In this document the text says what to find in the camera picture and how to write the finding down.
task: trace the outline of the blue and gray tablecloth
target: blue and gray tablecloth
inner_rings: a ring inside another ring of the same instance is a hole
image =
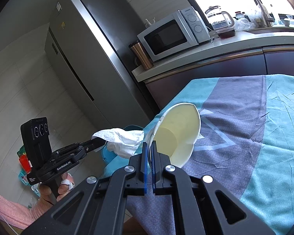
[[[294,224],[294,77],[246,76],[192,80],[172,105],[189,102],[201,116],[201,135],[183,169],[212,175],[277,235]],[[104,176],[128,164],[117,156]],[[127,209],[148,234],[175,234],[170,196],[128,197]]]

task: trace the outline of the tissue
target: tissue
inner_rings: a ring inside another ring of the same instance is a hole
[[[73,181],[73,177],[70,173],[68,173],[68,177],[66,179],[62,179],[61,184],[68,185],[69,186],[68,191],[71,191],[75,186],[74,182],[71,182],[71,181]]]
[[[106,140],[109,151],[129,159],[143,142],[144,131],[125,131],[120,128],[113,128],[96,132],[93,134],[92,139],[95,137]]]

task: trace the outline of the finger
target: finger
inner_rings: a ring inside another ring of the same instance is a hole
[[[61,200],[64,196],[66,196],[69,192],[65,192],[64,194],[60,194],[58,197],[57,197],[57,201]]]
[[[69,180],[70,182],[74,183],[74,179],[70,174],[68,174],[68,177],[66,179]]]
[[[69,190],[69,186],[67,184],[61,184],[58,189],[59,194],[64,194]]]
[[[61,178],[62,179],[66,179],[68,177],[68,173],[67,172],[65,172],[65,173],[63,173],[62,175],[61,175]]]
[[[45,184],[40,184],[38,189],[39,189],[39,192],[41,195],[50,195],[51,194],[50,187]]]

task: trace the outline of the metal screw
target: metal screw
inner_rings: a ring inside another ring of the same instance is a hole
[[[202,180],[205,182],[205,183],[211,183],[213,181],[213,178],[209,175],[205,175],[202,177]]]
[[[124,168],[124,170],[125,170],[126,172],[132,172],[132,171],[135,170],[135,168],[134,168],[133,166],[131,166],[131,165],[128,165],[128,166],[126,166],[126,167]]]
[[[167,165],[165,167],[165,170],[167,170],[167,171],[175,171],[175,167],[173,165]]]
[[[97,178],[94,177],[94,176],[88,177],[88,178],[86,179],[86,182],[87,182],[87,183],[96,183],[96,181],[97,181]]]

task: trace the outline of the faucet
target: faucet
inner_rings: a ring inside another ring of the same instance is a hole
[[[260,6],[260,9],[261,9],[261,13],[262,13],[262,17],[265,21],[265,25],[268,26],[268,27],[271,27],[271,22],[274,22],[274,19],[273,17],[271,17],[270,15],[267,15],[266,12],[265,12],[265,9],[264,9],[264,6],[262,5],[262,3],[260,2],[260,0],[256,0]]]

